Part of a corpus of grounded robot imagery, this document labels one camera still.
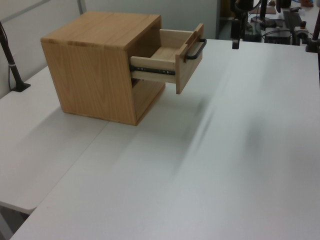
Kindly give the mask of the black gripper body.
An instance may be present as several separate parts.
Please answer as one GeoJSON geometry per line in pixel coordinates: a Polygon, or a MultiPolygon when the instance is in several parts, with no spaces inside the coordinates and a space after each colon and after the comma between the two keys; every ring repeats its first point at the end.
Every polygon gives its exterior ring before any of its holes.
{"type": "Polygon", "coordinates": [[[241,35],[242,35],[242,21],[235,18],[231,22],[230,37],[232,39],[240,39],[241,35]]]}

